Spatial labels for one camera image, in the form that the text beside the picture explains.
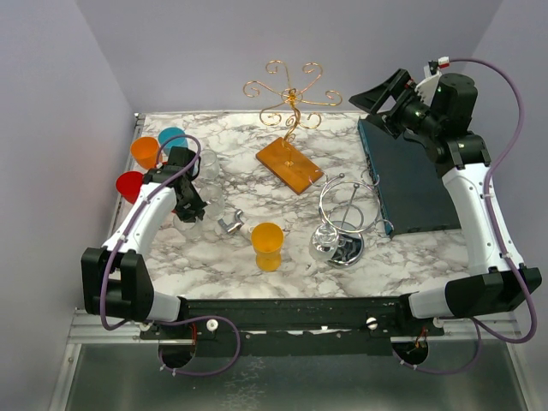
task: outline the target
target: blue cup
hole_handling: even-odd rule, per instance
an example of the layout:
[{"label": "blue cup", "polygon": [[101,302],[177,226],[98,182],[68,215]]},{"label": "blue cup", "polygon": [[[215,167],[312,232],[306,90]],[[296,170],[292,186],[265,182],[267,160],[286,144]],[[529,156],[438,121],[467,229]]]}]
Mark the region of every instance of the blue cup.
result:
[{"label": "blue cup", "polygon": [[[185,134],[185,132],[178,127],[165,128],[158,135],[158,142],[160,143],[160,145],[162,145],[169,138],[181,134]],[[188,147],[187,139],[175,139],[166,144],[164,147],[164,153],[168,157],[170,156],[171,147]]]}]

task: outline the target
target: dark blue book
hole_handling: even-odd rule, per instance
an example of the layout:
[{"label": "dark blue book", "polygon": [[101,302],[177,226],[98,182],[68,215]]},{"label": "dark blue book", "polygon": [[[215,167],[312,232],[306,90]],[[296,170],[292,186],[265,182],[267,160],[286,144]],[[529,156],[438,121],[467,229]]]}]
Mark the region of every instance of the dark blue book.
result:
[{"label": "dark blue book", "polygon": [[387,235],[461,228],[451,197],[422,146],[401,136],[395,140],[365,120],[359,120],[358,130],[369,173],[373,180],[380,176],[383,217],[394,225],[384,226]]}]

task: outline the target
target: white wall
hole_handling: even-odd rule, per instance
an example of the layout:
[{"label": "white wall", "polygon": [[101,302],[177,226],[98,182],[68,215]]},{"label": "white wall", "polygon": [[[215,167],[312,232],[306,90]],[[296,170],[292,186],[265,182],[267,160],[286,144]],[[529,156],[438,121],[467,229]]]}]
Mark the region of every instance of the white wall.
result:
[{"label": "white wall", "polygon": [[[262,109],[248,80],[285,88],[272,59],[318,61],[323,91],[348,98],[400,66],[415,75],[436,56],[470,55],[502,0],[77,0],[130,104],[139,112]],[[306,84],[303,76],[295,86]]]},{"label": "white wall", "polygon": [[0,408],[47,409],[134,118],[73,0],[0,13]]},{"label": "white wall", "polygon": [[[527,116],[521,140],[494,177],[506,223],[530,266],[538,266],[548,281],[548,135],[546,67],[548,65],[548,3],[545,0],[505,0],[479,43],[474,57],[496,63],[515,80]],[[491,154],[507,144],[517,121],[512,92],[489,69],[469,64],[466,73],[479,89],[472,130],[485,138]],[[523,346],[536,389],[548,409],[548,286],[533,294],[539,313],[537,336]],[[527,332],[529,314],[518,311]]]}]

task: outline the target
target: orange cup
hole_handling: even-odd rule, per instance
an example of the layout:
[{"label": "orange cup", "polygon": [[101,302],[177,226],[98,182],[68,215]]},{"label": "orange cup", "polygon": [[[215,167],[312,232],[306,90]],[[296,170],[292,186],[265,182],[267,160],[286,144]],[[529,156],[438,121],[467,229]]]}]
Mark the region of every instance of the orange cup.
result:
[{"label": "orange cup", "polygon": [[156,156],[160,145],[154,137],[141,137],[131,145],[131,155],[145,170],[156,167]]},{"label": "orange cup", "polygon": [[261,223],[251,232],[251,244],[257,254],[255,262],[263,271],[274,271],[282,264],[280,251],[283,231],[274,223]]}]

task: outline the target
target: orange wooden block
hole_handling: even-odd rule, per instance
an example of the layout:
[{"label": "orange wooden block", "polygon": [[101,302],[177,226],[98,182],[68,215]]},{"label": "orange wooden block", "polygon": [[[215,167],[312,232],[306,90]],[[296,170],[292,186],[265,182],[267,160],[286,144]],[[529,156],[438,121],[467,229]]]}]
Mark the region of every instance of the orange wooden block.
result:
[{"label": "orange wooden block", "polygon": [[[282,137],[270,143],[255,156],[268,170],[274,173],[296,194],[301,194],[324,175],[319,167],[306,158],[290,143],[282,146]],[[288,166],[289,150],[291,150],[292,165]]]}]

